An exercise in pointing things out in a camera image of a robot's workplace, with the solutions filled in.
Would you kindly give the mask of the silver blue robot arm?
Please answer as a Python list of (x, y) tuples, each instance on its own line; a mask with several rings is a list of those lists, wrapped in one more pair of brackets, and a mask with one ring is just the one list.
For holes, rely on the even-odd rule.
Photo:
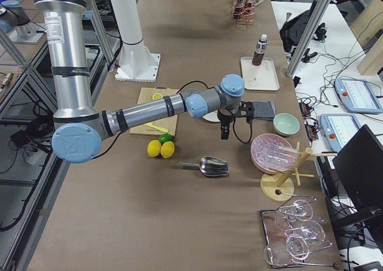
[(242, 100), (242, 77), (229, 74), (219, 85), (203, 91), (187, 90), (131, 108), (98, 111), (91, 100), (82, 25), (90, 0), (34, 2), (44, 15), (57, 96), (51, 144), (62, 160), (83, 163), (95, 159), (104, 139), (183, 112), (199, 118), (217, 111), (221, 137), (227, 139), (231, 122), (249, 109), (249, 103)]

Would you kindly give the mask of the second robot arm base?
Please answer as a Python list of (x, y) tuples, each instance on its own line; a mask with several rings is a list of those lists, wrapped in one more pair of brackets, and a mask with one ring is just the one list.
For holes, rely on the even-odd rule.
[(1, 31), (17, 44), (37, 44), (43, 36), (44, 27), (32, 23), (20, 2), (1, 2)]

